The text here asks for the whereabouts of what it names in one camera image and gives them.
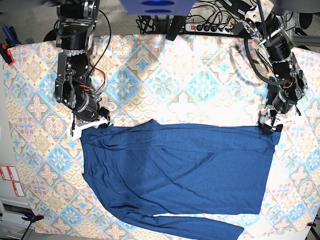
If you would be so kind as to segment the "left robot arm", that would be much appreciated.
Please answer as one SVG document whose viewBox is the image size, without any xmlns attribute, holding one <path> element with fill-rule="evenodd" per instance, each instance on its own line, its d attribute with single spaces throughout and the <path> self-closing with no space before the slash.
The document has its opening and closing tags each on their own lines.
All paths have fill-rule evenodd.
<svg viewBox="0 0 320 240">
<path fill-rule="evenodd" d="M 303 71 L 298 67 L 292 52 L 293 44 L 280 17 L 264 12 L 262 3 L 258 1 L 257 6 L 245 14 L 243 25 L 249 34 L 244 41 L 247 59 L 256 76 L 268 85 L 265 113 L 259 113 L 258 127 L 264 135 L 269 136 L 282 131 L 283 123 L 279 115 L 297 107 L 308 85 L 303 79 Z M 257 69 L 249 49 L 250 40 L 256 41 L 258 49 L 266 50 L 272 76 L 263 76 Z"/>
</svg>

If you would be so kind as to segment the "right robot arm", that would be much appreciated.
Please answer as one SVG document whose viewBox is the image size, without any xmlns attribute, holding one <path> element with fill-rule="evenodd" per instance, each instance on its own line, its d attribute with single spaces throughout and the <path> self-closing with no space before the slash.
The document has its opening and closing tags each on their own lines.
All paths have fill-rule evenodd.
<svg viewBox="0 0 320 240">
<path fill-rule="evenodd" d="M 54 25 L 58 54 L 54 96 L 72 112 L 70 136 L 80 139 L 88 128 L 108 127 L 110 112 L 100 105 L 100 90 L 93 90 L 90 75 L 96 65 L 90 63 L 89 51 L 98 20 L 98 0 L 64 0 L 57 5 Z"/>
</svg>

